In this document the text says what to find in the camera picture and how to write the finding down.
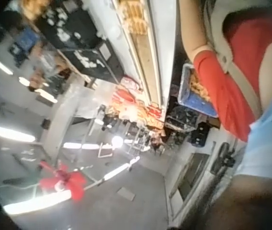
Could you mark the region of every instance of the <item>black cabinet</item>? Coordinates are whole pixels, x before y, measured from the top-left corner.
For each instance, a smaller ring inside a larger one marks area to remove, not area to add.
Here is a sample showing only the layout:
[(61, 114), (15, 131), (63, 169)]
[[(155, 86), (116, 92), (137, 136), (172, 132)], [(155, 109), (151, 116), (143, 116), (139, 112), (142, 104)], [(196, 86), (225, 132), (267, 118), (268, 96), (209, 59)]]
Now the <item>black cabinet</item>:
[(35, 24), (81, 74), (117, 84), (124, 75), (121, 63), (81, 5), (79, 0), (56, 0)]

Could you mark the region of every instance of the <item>person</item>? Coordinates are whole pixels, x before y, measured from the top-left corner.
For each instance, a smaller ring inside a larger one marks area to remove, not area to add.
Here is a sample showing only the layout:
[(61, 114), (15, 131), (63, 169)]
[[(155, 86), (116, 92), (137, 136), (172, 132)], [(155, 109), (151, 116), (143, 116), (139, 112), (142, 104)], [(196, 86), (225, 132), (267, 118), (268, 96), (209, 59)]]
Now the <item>person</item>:
[[(218, 3), (219, 0), (207, 2)], [(207, 89), (223, 127), (247, 141), (249, 125), (258, 117), (241, 87), (233, 76), (224, 71), (218, 53), (208, 43), (200, 1), (179, 0), (179, 5), (181, 36), (187, 56), (201, 84)], [(246, 85), (251, 85), (251, 90), (259, 98), (261, 115), (272, 100), (272, 8), (255, 7), (230, 14), (223, 23), (223, 34), (230, 46), (233, 62), (245, 75)]]
[(230, 185), (211, 204), (214, 187), (208, 189), (179, 229), (272, 230), (272, 102), (250, 127), (245, 155)]
[(61, 88), (70, 76), (71, 70), (64, 59), (42, 41), (32, 48), (30, 59), (34, 63), (34, 72), (30, 76), (28, 90), (34, 92), (43, 87), (44, 83)]

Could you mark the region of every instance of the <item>box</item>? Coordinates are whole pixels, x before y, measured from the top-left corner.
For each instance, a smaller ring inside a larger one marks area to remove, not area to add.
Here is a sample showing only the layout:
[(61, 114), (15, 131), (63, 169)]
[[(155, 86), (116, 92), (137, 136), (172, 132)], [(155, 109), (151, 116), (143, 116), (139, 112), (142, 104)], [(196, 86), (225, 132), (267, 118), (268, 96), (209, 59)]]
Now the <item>box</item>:
[(218, 117), (216, 110), (210, 102), (205, 101), (199, 95), (190, 90), (190, 75), (190, 64), (184, 64), (182, 70), (178, 103), (208, 116)]

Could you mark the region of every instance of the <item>blue shorts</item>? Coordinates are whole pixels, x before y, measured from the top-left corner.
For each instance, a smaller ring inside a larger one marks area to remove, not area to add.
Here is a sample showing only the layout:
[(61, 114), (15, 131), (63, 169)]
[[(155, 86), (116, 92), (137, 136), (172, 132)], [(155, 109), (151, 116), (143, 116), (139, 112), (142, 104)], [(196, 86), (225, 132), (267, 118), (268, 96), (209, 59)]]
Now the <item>blue shorts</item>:
[(272, 178), (272, 103), (250, 128), (245, 156), (235, 175)]

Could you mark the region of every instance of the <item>window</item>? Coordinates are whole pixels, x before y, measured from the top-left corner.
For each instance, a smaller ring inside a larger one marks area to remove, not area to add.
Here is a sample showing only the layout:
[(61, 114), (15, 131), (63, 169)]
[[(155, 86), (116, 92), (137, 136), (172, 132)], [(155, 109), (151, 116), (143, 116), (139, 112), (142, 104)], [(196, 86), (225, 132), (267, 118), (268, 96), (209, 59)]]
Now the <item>window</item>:
[(182, 199), (185, 200), (188, 194), (191, 192), (194, 185), (197, 183), (206, 162), (209, 158), (209, 155), (202, 153), (193, 153), (191, 160), (188, 164), (188, 169), (183, 179), (181, 180), (178, 190), (182, 196)]

